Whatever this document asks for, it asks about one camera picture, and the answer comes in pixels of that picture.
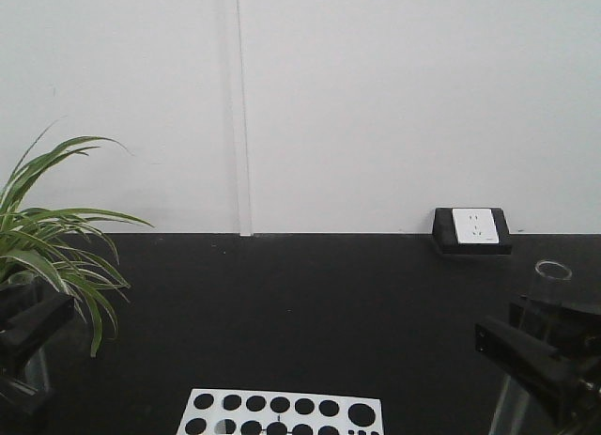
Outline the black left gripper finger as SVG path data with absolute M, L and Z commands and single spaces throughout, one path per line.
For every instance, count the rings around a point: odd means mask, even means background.
M 1 433 L 40 434 L 48 425 L 53 390 L 1 378 Z
M 74 316 L 73 298 L 54 294 L 33 302 L 11 295 L 1 303 L 1 371 L 18 374 L 33 354 Z

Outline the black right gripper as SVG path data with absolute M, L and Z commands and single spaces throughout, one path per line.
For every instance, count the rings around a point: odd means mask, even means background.
M 535 397 L 556 425 L 568 422 L 563 434 L 599 434 L 600 305 L 519 296 L 509 303 L 509 323 L 477 323 L 476 350 Z

